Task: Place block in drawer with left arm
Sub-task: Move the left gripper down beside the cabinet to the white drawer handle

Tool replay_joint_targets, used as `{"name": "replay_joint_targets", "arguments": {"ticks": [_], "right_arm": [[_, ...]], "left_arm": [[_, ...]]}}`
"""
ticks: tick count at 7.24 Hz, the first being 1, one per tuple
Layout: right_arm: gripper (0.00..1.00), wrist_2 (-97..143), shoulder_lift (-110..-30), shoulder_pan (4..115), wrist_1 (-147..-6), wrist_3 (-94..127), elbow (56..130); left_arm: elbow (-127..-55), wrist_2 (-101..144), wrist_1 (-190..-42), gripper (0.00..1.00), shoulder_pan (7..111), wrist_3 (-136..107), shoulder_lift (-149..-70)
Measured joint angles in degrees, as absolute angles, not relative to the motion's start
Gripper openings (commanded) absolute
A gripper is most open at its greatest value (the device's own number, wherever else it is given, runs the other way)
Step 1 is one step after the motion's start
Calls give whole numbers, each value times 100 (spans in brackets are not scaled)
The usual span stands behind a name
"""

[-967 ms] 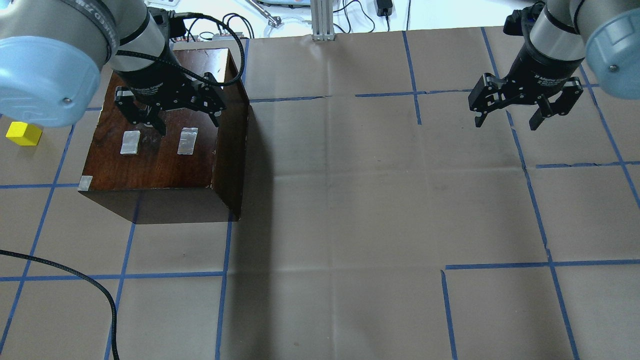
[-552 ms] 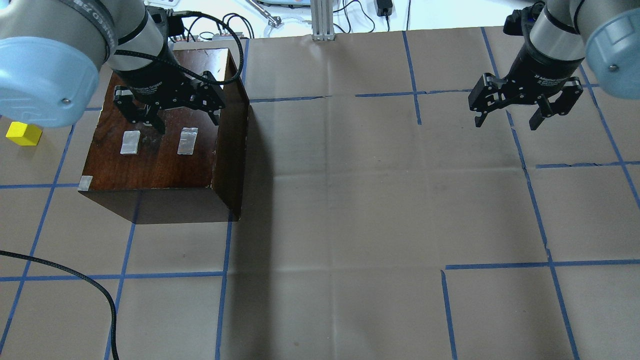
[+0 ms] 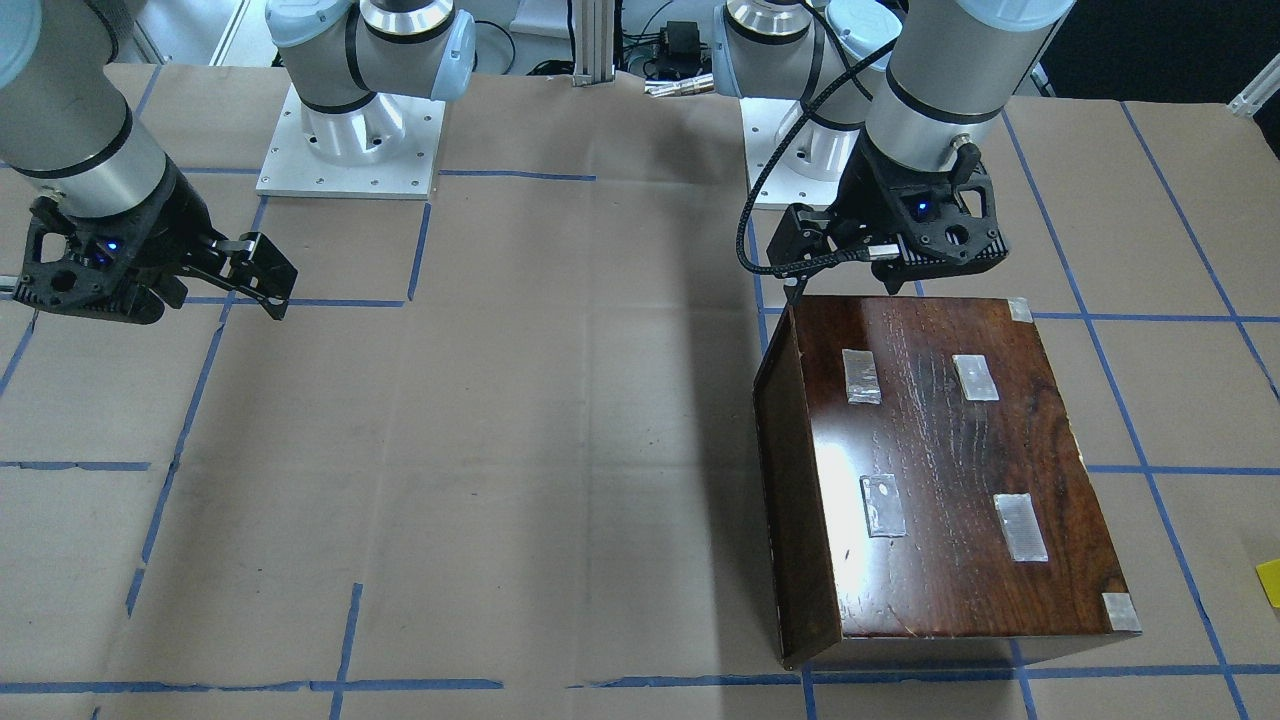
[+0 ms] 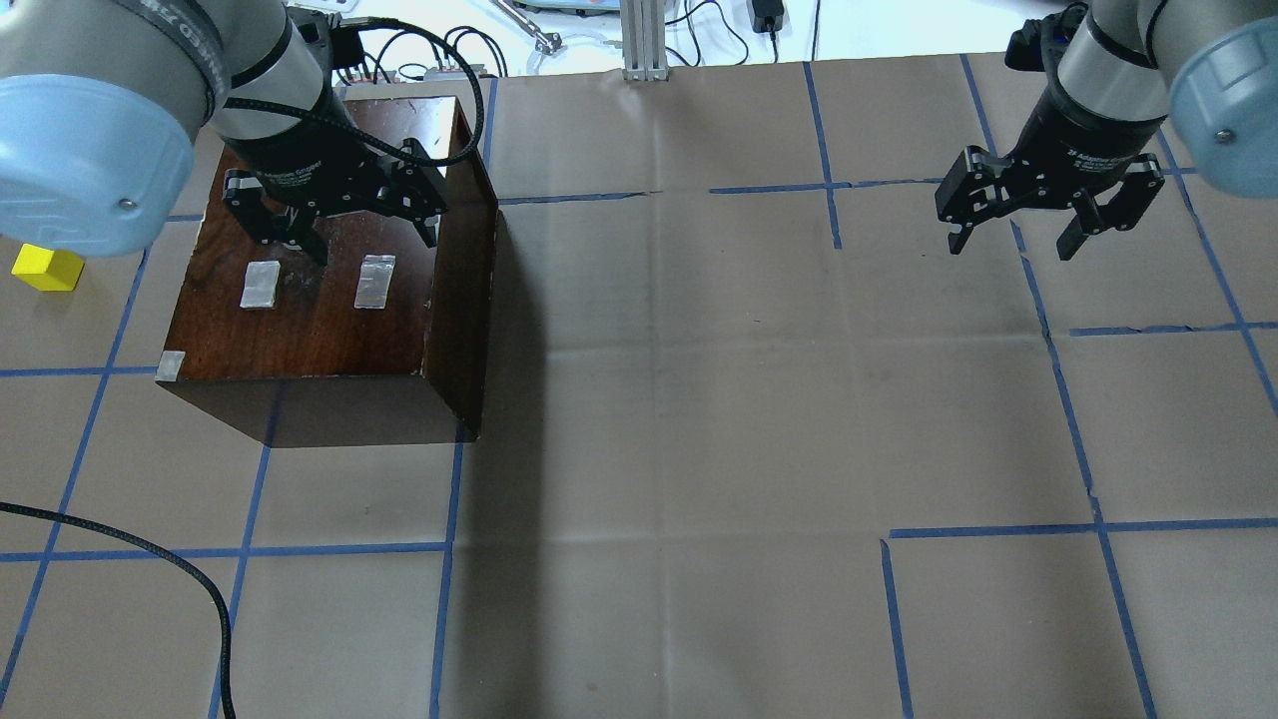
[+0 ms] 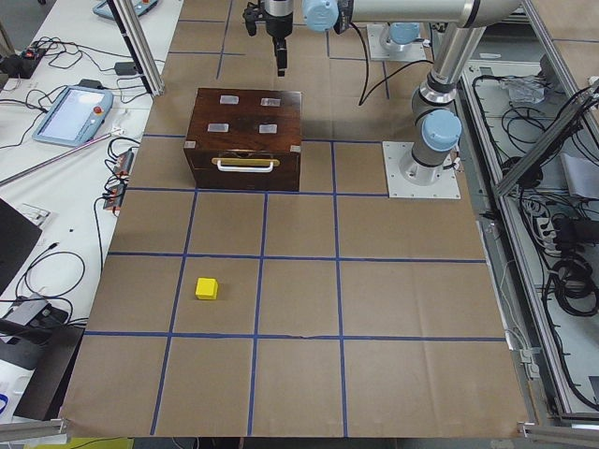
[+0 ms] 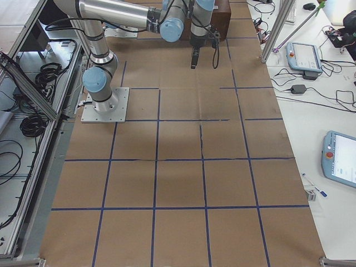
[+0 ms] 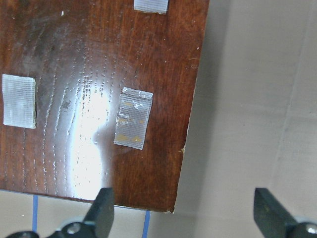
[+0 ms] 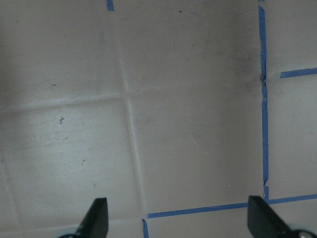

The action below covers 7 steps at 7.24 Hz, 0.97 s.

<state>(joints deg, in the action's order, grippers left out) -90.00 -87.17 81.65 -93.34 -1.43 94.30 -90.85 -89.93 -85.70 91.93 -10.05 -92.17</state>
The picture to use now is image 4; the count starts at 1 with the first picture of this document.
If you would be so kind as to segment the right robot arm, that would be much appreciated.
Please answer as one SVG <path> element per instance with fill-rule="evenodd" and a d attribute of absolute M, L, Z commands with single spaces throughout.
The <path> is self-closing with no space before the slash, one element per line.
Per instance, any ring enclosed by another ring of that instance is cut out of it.
<path fill-rule="evenodd" d="M 1010 36 L 1005 65 L 1044 89 L 1008 155 L 967 146 L 935 192 L 951 254 L 976 225 L 1070 209 L 1057 240 L 1130 231 L 1164 184 L 1149 143 L 1172 123 L 1195 169 L 1242 199 L 1275 195 L 1273 1 L 1074 1 Z"/>

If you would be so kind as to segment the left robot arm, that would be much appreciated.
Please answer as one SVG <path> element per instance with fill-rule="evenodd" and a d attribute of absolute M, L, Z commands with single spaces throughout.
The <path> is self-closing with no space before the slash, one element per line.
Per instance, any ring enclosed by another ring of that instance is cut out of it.
<path fill-rule="evenodd" d="M 210 128 L 238 156 L 224 204 L 252 241 L 325 266 L 316 218 L 371 211 L 435 245 L 442 163 L 360 132 L 331 86 L 363 59 L 343 20 L 282 1 L 17 1 L 3 14 L 1 229 L 77 255 L 150 246 Z"/>

